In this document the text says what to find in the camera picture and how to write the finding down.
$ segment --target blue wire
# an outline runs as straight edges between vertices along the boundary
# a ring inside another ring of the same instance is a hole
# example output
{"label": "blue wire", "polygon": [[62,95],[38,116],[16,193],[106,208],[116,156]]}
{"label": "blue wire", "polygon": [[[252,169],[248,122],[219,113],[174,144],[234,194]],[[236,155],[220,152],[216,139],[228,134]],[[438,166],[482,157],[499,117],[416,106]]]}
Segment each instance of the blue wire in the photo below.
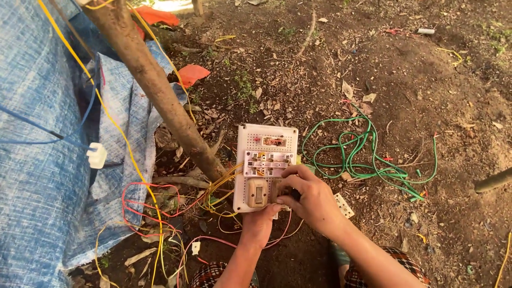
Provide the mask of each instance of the blue wire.
{"label": "blue wire", "polygon": [[91,96],[91,101],[89,102],[89,106],[87,107],[87,110],[85,112],[85,114],[83,115],[83,119],[82,119],[82,122],[80,123],[80,126],[75,130],[73,131],[71,134],[69,134],[68,136],[66,137],[62,137],[61,135],[35,123],[34,121],[24,117],[24,116],[21,116],[19,115],[18,113],[14,112],[14,111],[11,111],[9,109],[7,109],[6,107],[0,105],[0,111],[3,111],[13,117],[16,117],[18,118],[19,120],[25,122],[25,123],[28,123],[36,128],[39,128],[49,134],[52,134],[56,137],[59,137],[59,139],[56,139],[56,140],[50,140],[50,141],[37,141],[37,142],[27,142],[27,141],[17,141],[17,140],[0,140],[0,143],[7,143],[7,144],[29,144],[29,145],[39,145],[39,144],[51,144],[51,143],[56,143],[56,142],[59,142],[61,140],[64,140],[66,142],[68,142],[69,144],[72,144],[72,145],[75,145],[77,147],[80,147],[80,148],[83,148],[83,149],[87,149],[87,150],[90,150],[90,151],[96,151],[97,149],[96,148],[90,148],[89,146],[86,146],[82,143],[79,143],[79,142],[76,142],[74,140],[71,140],[70,137],[73,136],[75,133],[79,132],[81,129],[82,129],[82,126],[83,124],[85,123],[86,119],[87,119],[87,116],[89,115],[89,112],[91,111],[92,109],[92,106],[93,106],[93,102],[94,102],[94,99],[95,99],[95,96],[96,96],[96,85],[98,85],[98,82],[99,82],[99,57],[97,56],[96,57],[96,60],[95,60],[95,63],[94,63],[94,71],[95,71],[95,80],[94,80],[94,86],[93,86],[93,92],[92,92],[92,96]]}

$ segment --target hand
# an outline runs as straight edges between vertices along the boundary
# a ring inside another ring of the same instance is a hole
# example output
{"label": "hand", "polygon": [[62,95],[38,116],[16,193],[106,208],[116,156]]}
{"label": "hand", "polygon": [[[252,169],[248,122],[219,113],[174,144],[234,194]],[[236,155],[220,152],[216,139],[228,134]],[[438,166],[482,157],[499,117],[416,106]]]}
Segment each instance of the hand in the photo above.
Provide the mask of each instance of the hand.
{"label": "hand", "polygon": [[301,200],[297,202],[291,196],[280,196],[277,202],[289,206],[311,227],[332,239],[348,219],[339,210],[331,188],[304,165],[289,166],[281,176],[284,179],[278,188],[297,189]]}
{"label": "hand", "polygon": [[263,249],[270,238],[272,217],[280,210],[280,204],[269,204],[259,211],[244,213],[239,245],[255,245]]}

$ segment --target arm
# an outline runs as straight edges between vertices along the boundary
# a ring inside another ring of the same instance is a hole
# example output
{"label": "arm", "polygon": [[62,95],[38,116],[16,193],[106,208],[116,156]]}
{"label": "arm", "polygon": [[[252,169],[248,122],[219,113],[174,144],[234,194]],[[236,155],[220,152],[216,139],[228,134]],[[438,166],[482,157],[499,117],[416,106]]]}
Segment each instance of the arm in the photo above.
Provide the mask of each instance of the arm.
{"label": "arm", "polygon": [[292,208],[315,230],[338,244],[361,271],[371,287],[424,288],[407,269],[368,239],[339,210],[331,188],[304,165],[288,167],[281,187],[291,186],[301,193],[300,202],[281,196],[278,203]]}
{"label": "arm", "polygon": [[233,256],[214,288],[249,287],[261,250],[272,230],[272,217],[281,205],[271,204],[264,209],[244,215],[242,235]]}

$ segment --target white plug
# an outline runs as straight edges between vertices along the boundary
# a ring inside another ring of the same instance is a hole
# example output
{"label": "white plug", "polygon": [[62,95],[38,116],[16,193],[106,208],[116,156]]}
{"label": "white plug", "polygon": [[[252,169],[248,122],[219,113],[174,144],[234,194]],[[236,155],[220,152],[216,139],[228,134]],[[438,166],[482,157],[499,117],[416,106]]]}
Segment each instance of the white plug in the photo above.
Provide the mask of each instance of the white plug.
{"label": "white plug", "polygon": [[201,242],[193,242],[192,255],[199,255],[199,249],[201,249]]}
{"label": "white plug", "polygon": [[87,150],[86,155],[89,157],[89,165],[94,169],[101,169],[105,165],[106,150],[101,143],[92,142],[89,145],[90,148],[96,149],[96,151]]}

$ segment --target patterned clothing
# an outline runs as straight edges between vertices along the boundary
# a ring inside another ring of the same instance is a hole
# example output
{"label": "patterned clothing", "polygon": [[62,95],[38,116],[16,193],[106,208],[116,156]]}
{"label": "patterned clothing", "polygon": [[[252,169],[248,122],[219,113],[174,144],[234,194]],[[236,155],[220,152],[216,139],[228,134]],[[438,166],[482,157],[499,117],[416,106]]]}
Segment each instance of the patterned clothing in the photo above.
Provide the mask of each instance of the patterned clothing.
{"label": "patterned clothing", "polygon": [[[414,262],[413,259],[404,251],[393,247],[381,247],[391,257],[395,258],[398,263],[404,266],[414,276],[418,277],[426,288],[430,288],[430,279],[426,277],[423,269]],[[368,286],[361,278],[354,263],[350,263],[349,269],[345,273],[345,288],[367,288]]]}
{"label": "patterned clothing", "polygon": [[[211,262],[208,265],[203,265],[192,278],[189,288],[214,288],[215,283],[221,277],[222,272],[226,269],[227,264],[224,262]],[[251,281],[249,288],[258,288]]]}
{"label": "patterned clothing", "polygon": [[[414,276],[418,277],[421,283],[425,284],[425,288],[430,288],[430,280],[426,277],[423,269],[416,264],[413,259],[409,257],[404,251],[393,247],[381,247],[384,251],[389,253],[391,257],[395,258],[398,263],[404,266]],[[212,262],[208,265],[203,265],[195,274],[190,282],[189,288],[213,288],[222,272],[226,269],[227,264],[223,262]],[[368,286],[360,277],[357,268],[353,263],[350,264],[347,273],[345,274],[345,288],[367,288]],[[251,281],[249,288],[258,288]]]}

